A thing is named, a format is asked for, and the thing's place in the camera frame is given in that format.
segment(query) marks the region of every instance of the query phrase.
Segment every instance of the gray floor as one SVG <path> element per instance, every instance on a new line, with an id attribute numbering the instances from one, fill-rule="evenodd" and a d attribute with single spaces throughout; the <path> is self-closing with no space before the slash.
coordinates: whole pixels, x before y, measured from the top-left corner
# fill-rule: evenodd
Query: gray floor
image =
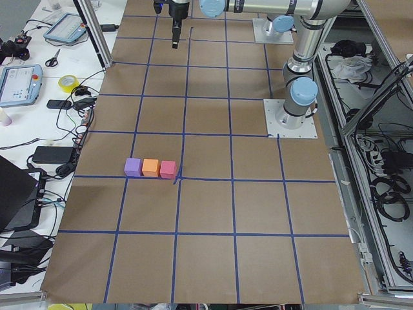
<path id="1" fill-rule="evenodd" d="M 22 31 L 40 0 L 1 0 L 0 38 L 7 41 Z"/>

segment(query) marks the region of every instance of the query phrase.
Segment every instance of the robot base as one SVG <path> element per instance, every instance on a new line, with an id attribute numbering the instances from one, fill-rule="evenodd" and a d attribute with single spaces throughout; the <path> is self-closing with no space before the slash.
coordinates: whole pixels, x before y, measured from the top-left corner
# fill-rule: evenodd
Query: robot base
<path id="1" fill-rule="evenodd" d="M 276 33 L 272 36 L 268 36 L 264 31 L 264 25 L 266 21 L 267 20 L 263 18 L 252 19 L 252 24 L 254 26 L 254 37 L 256 39 L 256 43 L 285 44 L 285 45 L 294 44 L 291 31 L 284 32 L 283 34 Z"/>
<path id="2" fill-rule="evenodd" d="M 284 99 L 264 99 L 265 120 L 267 122 L 267 134 L 271 138 L 299 138 L 317 139 L 316 126 L 312 118 L 306 118 L 303 125 L 298 129 L 287 129 L 276 120 L 276 113 L 283 109 Z"/>

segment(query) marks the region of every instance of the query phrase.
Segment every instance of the cube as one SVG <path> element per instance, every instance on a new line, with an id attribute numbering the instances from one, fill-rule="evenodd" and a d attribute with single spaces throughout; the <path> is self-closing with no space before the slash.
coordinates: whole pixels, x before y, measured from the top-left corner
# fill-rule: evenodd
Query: cube
<path id="1" fill-rule="evenodd" d="M 160 173 L 163 179 L 174 179 L 176 177 L 176 162 L 163 160 Z"/>
<path id="2" fill-rule="evenodd" d="M 161 163 L 159 160 L 151 160 L 148 158 L 143 160 L 142 173 L 144 176 L 153 176 L 156 178 L 159 176 L 160 168 Z"/>
<path id="3" fill-rule="evenodd" d="M 127 176 L 142 175 L 142 160 L 139 158 L 127 158 L 125 163 L 125 174 Z"/>

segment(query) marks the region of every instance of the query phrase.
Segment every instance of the yellow tape roll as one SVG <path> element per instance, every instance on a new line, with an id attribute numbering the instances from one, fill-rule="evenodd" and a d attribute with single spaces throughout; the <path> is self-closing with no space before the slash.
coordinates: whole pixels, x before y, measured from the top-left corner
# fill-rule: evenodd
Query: yellow tape roll
<path id="1" fill-rule="evenodd" d="M 79 85 L 79 80 L 75 76 L 62 76 L 59 79 L 59 86 L 68 94 L 72 92 L 73 88 L 78 87 Z"/>

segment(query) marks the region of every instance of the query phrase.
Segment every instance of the black scissors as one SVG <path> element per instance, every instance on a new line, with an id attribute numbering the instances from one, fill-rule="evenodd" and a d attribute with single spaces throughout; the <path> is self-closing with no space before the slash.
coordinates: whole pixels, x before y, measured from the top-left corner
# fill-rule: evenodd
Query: black scissors
<path id="1" fill-rule="evenodd" d="M 59 53 L 60 53 L 60 48 L 56 52 L 56 54 L 54 54 L 54 57 L 52 57 L 52 58 L 50 58 L 49 60 L 46 61 L 46 63 L 45 63 L 46 67 L 56 67 L 57 66 L 57 64 L 59 63 L 57 61 L 57 57 L 58 57 Z"/>

